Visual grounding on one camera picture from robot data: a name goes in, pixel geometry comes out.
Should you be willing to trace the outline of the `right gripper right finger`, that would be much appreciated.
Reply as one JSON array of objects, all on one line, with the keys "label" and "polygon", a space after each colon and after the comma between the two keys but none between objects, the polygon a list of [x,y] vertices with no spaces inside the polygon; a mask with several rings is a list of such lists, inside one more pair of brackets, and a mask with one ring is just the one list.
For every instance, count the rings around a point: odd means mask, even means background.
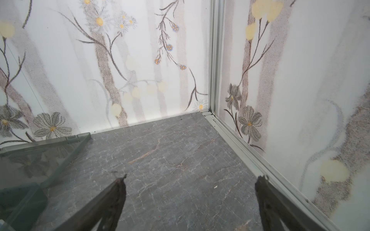
[{"label": "right gripper right finger", "polygon": [[293,202],[279,192],[267,176],[259,176],[255,183],[255,194],[265,231],[323,231]]}]

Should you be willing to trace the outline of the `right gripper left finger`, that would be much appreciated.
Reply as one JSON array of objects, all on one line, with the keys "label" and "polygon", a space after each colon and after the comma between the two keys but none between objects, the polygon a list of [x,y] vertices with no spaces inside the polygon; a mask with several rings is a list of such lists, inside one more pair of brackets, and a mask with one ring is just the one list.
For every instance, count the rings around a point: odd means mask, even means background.
[{"label": "right gripper left finger", "polygon": [[124,175],[117,178],[82,209],[56,228],[57,231],[114,231],[126,201]]}]

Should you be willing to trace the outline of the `green compartment organizer box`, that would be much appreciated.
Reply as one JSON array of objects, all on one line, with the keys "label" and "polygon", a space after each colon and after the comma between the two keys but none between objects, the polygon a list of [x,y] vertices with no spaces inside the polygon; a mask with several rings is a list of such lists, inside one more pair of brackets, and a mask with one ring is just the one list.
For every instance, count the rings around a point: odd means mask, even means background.
[{"label": "green compartment organizer box", "polygon": [[1,230],[30,231],[48,204],[48,188],[91,139],[90,133],[1,149]]}]

